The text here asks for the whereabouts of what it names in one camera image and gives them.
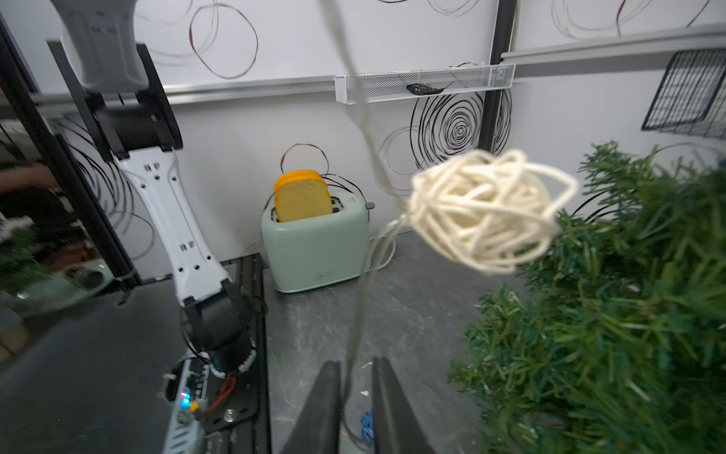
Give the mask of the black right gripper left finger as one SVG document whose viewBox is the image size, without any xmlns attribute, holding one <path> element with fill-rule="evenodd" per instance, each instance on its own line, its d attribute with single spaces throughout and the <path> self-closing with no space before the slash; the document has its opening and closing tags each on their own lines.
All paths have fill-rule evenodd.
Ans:
<svg viewBox="0 0 726 454">
<path fill-rule="evenodd" d="M 338 453 L 341 365 L 325 361 L 282 453 Z"/>
</svg>

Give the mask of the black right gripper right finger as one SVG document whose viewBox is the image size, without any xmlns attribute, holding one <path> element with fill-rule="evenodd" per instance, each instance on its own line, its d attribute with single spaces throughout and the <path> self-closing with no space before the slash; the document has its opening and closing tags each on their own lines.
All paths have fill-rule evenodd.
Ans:
<svg viewBox="0 0 726 454">
<path fill-rule="evenodd" d="M 388 359 L 374 358 L 372 387 L 375 452 L 434 454 Z"/>
</svg>

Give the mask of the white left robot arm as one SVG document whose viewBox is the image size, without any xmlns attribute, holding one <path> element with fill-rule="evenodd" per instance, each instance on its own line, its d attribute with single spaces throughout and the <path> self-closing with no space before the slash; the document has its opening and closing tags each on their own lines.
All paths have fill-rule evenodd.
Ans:
<svg viewBox="0 0 726 454">
<path fill-rule="evenodd" d="M 219 378 L 257 357 L 253 302 L 215 259 L 185 195 L 181 130 L 149 51 L 138 43 L 133 1 L 56 1 L 64 37 L 48 46 L 96 149 L 142 199 L 173 267 L 189 342 Z"/>
</svg>

